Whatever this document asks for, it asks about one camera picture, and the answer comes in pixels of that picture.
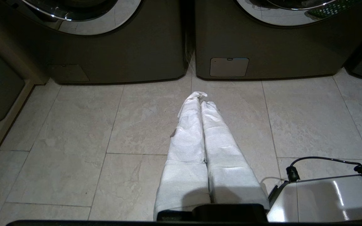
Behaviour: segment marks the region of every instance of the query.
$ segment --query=folded white cloth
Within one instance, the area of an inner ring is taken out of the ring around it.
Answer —
[[[216,105],[201,104],[209,191],[214,203],[259,203],[269,201],[246,162]]]
[[[162,210],[191,211],[210,203],[200,99],[192,93],[178,113],[161,181],[157,189],[154,219]]]

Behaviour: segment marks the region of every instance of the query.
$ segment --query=machine door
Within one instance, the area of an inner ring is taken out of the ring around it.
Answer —
[[[279,26],[313,23],[349,9],[362,0],[237,0],[251,16]]]
[[[17,11],[54,30],[97,35],[115,30],[135,13],[141,0],[7,0]]]

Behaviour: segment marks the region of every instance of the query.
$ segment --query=tile floor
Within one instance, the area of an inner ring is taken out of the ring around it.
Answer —
[[[177,113],[204,91],[230,127],[263,189],[302,156],[362,163],[362,79],[175,81],[36,86],[0,146],[0,226],[18,219],[152,220]],[[355,174],[322,160],[302,179]]]

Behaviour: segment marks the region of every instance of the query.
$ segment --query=washing machine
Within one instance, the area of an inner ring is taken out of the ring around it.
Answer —
[[[0,20],[58,83],[185,73],[178,0],[0,0]]]
[[[362,0],[195,0],[197,76],[336,73],[362,42]]]

